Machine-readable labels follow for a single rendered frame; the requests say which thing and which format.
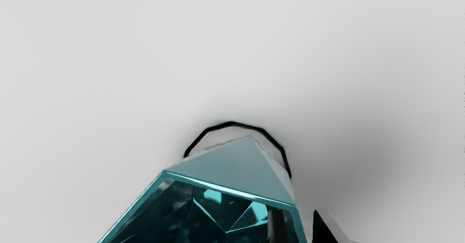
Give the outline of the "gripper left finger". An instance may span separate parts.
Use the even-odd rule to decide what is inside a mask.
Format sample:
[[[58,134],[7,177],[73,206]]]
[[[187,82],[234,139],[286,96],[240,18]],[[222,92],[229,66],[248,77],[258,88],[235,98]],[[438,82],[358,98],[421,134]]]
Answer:
[[[287,229],[288,211],[272,209],[268,212],[267,221],[267,243],[290,243]]]

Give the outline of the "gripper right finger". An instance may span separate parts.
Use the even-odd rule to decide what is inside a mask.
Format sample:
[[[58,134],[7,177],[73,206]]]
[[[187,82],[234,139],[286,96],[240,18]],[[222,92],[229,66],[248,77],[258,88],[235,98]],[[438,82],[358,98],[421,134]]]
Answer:
[[[312,243],[356,243],[328,210],[314,210]]]

